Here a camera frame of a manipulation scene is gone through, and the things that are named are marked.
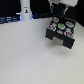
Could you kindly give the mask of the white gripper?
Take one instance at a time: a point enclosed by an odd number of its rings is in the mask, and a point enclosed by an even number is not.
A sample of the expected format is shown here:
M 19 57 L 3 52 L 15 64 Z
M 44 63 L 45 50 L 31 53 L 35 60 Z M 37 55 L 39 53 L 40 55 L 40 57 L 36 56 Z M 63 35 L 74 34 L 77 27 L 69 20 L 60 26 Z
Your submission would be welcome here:
M 75 6 L 75 0 L 49 0 L 49 3 L 54 9 L 65 9 L 67 7 Z

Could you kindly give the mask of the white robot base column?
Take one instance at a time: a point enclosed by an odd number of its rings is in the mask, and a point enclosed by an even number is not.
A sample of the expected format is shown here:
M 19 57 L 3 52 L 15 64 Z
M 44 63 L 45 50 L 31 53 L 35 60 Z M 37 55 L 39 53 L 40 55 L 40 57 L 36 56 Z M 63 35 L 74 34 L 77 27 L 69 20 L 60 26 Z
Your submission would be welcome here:
M 21 19 L 31 20 L 32 12 L 30 9 L 30 0 L 20 0 L 21 2 Z

